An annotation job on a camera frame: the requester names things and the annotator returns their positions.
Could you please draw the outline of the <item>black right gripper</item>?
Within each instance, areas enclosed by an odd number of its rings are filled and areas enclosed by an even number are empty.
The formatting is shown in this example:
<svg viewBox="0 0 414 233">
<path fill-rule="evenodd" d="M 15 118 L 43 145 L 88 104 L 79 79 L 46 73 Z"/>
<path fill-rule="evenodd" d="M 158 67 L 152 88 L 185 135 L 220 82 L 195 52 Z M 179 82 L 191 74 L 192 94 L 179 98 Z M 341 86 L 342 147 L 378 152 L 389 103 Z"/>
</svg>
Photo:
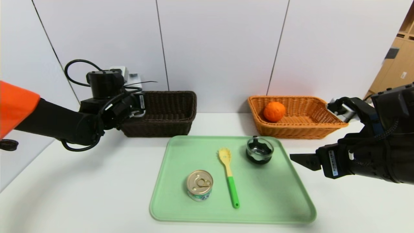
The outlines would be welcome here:
<svg viewBox="0 0 414 233">
<path fill-rule="evenodd" d="M 323 169 L 325 177 L 338 179 L 348 175 L 381 177 L 384 171 L 384 140 L 373 137 L 344 137 L 312 154 L 290 154 L 292 161 L 312 171 Z"/>
</svg>

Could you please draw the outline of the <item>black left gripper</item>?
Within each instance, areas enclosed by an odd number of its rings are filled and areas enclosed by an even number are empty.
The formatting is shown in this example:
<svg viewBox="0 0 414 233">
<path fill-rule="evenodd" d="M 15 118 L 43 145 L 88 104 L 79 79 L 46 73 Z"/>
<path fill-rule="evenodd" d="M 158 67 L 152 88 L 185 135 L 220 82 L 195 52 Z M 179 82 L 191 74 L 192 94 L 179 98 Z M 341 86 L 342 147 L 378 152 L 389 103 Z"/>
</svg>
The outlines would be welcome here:
<svg viewBox="0 0 414 233">
<path fill-rule="evenodd" d="M 143 117 L 146 114 L 144 94 L 125 93 L 113 106 L 117 117 Z"/>
</svg>

